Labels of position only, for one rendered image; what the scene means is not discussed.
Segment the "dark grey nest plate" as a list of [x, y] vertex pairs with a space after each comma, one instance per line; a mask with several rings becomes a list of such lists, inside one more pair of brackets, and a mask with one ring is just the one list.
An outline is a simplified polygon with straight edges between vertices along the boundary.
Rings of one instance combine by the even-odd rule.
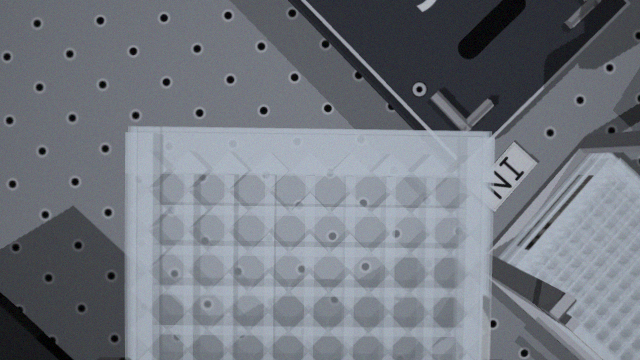
[[288, 1], [413, 130], [492, 137], [631, 4]]

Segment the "grey perforated base plate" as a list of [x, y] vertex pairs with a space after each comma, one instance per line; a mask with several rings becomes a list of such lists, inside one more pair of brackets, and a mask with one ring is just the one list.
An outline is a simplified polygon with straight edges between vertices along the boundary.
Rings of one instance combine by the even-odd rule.
[[[536, 166], [640, 131], [640, 0], [496, 137]], [[0, 0], [0, 293], [73, 360], [125, 358], [128, 126], [413, 130], [288, 0]]]

